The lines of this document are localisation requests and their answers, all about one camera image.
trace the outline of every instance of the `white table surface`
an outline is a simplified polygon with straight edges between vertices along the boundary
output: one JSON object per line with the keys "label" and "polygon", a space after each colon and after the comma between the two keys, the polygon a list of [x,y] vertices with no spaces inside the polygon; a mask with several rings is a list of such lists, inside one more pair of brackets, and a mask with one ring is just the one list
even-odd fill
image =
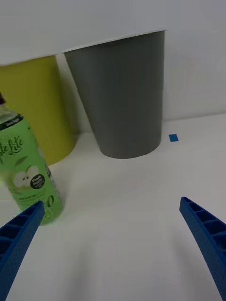
{"label": "white table surface", "polygon": [[[51,170],[64,211],[39,227],[7,301],[221,300],[179,203],[226,221],[226,115],[164,123],[158,149],[135,159],[84,134]],[[18,209],[0,192],[4,225]]]}

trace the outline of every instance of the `bottle label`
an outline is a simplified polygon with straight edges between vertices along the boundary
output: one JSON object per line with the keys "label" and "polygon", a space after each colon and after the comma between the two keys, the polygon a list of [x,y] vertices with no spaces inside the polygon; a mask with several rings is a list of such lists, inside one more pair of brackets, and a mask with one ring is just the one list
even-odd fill
{"label": "bottle label", "polygon": [[29,123],[21,115],[0,126],[0,171],[23,211],[41,200],[47,223],[61,212],[58,191]]}

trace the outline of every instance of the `yellow trash can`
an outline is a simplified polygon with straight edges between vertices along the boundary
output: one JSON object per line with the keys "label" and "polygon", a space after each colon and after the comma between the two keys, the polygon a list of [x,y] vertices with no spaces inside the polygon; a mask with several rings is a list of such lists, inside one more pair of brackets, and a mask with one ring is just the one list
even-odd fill
{"label": "yellow trash can", "polygon": [[0,92],[30,122],[48,165],[74,147],[55,56],[0,66]]}

